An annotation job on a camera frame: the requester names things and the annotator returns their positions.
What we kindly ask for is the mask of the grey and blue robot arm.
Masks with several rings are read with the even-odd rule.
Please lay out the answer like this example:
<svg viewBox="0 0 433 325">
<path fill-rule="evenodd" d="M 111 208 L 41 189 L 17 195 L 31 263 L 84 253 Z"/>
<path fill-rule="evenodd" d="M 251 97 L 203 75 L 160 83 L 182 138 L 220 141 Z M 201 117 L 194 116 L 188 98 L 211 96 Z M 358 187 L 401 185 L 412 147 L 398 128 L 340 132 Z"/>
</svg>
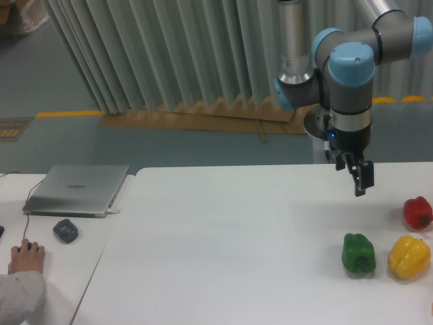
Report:
<svg viewBox="0 0 433 325">
<path fill-rule="evenodd" d="M 281 68 L 274 80 L 284 110 L 316 104 L 306 132 L 323 142 L 326 159 L 347 169 L 362 196 L 374 185 L 369 145 L 373 77 L 379 65 L 432 50 L 432 21 L 409 17 L 392 1 L 355 1 L 368 26 L 354 32 L 326 28 L 308 40 L 306 1 L 279 1 Z"/>
</svg>

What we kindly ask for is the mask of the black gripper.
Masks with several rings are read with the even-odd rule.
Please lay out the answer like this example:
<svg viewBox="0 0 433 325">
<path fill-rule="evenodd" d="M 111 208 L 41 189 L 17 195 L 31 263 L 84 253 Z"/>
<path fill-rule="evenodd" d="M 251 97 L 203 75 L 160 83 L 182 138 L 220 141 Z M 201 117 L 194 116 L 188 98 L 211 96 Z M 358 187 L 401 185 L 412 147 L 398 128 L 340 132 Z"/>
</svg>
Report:
<svg viewBox="0 0 433 325">
<path fill-rule="evenodd" d="M 341 131 L 335 127 L 328 127 L 325 139 L 329 146 L 325 149 L 327 159 L 331 152 L 339 153 L 335 156 L 335 168 L 341 171 L 348 169 L 355 185 L 355 196 L 365 195 L 366 189 L 374 186 L 374 165 L 364 159 L 363 151 L 368 147 L 371 135 L 371 124 L 358 131 Z"/>
</svg>

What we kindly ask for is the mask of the person's hand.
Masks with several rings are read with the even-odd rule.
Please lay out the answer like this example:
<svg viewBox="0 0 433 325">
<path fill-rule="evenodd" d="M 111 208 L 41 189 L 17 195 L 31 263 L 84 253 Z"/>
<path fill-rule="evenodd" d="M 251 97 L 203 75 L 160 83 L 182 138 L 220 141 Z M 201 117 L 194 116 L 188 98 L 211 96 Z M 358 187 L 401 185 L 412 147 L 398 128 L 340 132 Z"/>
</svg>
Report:
<svg viewBox="0 0 433 325">
<path fill-rule="evenodd" d="M 18 246 L 11 248 L 11 261 L 8 265 L 8 274 L 18 272 L 39 272 L 43 273 L 45 247 L 39 246 L 37 242 L 32 243 L 31 250 L 27 249 L 30 242 L 27 238 L 22 240 L 22 250 L 18 252 Z"/>
</svg>

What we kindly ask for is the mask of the grey sleeved forearm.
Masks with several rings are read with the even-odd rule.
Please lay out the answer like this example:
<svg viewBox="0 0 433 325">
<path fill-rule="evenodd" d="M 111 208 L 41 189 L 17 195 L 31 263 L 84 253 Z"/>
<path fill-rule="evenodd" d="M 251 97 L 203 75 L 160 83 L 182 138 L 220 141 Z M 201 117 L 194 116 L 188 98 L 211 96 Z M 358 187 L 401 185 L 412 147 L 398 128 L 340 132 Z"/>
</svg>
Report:
<svg viewBox="0 0 433 325">
<path fill-rule="evenodd" d="M 46 281 L 38 271 L 1 274 L 1 324 L 21 324 L 43 304 Z"/>
</svg>

